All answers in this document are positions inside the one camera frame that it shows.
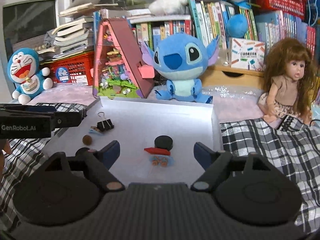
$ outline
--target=black round object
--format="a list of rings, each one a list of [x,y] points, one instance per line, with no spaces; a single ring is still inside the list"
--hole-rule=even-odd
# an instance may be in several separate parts
[[[89,149],[89,148],[87,148],[87,147],[82,147],[82,148],[80,148],[79,150],[77,150],[77,152],[76,152],[76,156],[77,156],[78,154],[81,154],[81,153],[83,153],[83,152],[87,151],[87,150],[90,150],[90,149]]]
[[[173,141],[171,137],[167,135],[161,135],[155,139],[155,147],[170,151],[173,147]]]
[[[220,184],[214,196],[222,210],[250,225],[275,226],[295,220],[299,188],[270,171],[250,171]]]
[[[20,220],[58,226],[83,218],[99,203],[99,190],[87,179],[65,171],[46,171],[29,177],[13,196]]]

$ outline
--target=cable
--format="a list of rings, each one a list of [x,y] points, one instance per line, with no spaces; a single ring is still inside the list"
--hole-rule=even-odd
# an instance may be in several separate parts
[[[310,122],[309,126],[311,126],[311,124],[312,124],[313,122],[315,122],[315,121],[320,122],[320,119],[313,119],[313,120],[311,120],[311,122]]]
[[[311,9],[310,9],[310,1],[308,0],[308,8],[309,8],[309,21],[308,21],[308,25],[310,25],[311,27],[312,27],[313,25],[315,25],[315,24],[316,24],[317,19],[318,19],[318,7],[317,7],[317,0],[315,0],[315,6],[316,6],[316,10],[317,10],[316,19],[315,19],[315,21],[313,22],[313,24],[312,24],[312,25],[310,25],[310,21],[311,21]]]

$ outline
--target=plaid blanket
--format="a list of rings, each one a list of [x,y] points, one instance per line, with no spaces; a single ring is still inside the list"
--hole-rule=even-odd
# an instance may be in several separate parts
[[[54,106],[59,112],[76,112],[86,107],[80,104],[65,103],[38,103],[36,105]],[[5,155],[2,188],[0,190],[1,222],[5,229],[12,230],[18,225],[19,220],[12,203],[15,187],[25,176],[30,176],[46,160],[41,150],[49,141],[50,138],[10,140],[12,154]]]
[[[286,116],[278,129],[262,119],[220,124],[224,150],[265,156],[300,188],[303,202],[295,224],[306,234],[320,227],[320,129]]]

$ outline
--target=stitch ear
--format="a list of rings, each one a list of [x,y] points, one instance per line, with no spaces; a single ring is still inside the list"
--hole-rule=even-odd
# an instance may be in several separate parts
[[[218,42],[220,40],[220,36],[218,35],[210,44],[207,46],[207,53],[209,57],[208,66],[216,63],[219,56],[219,46]]]
[[[141,43],[141,52],[143,61],[149,66],[153,66],[154,52],[147,46],[144,41]]]

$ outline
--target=white tray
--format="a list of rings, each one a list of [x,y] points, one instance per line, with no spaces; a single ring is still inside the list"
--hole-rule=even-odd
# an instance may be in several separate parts
[[[115,126],[102,136],[88,133],[91,126],[101,121],[99,112],[104,112]],[[89,148],[96,150],[117,140],[121,153],[110,172],[124,185],[131,182],[191,185],[204,172],[194,159],[194,144],[202,142],[213,150],[222,149],[220,125],[211,104],[101,97],[88,107],[87,114],[79,127],[54,136],[43,153],[51,156],[65,152],[74,156],[79,148],[86,147],[82,143],[86,134],[93,139]],[[159,135],[169,135],[173,140],[171,156],[175,164],[171,167],[151,166],[150,154],[143,150],[154,147]]]

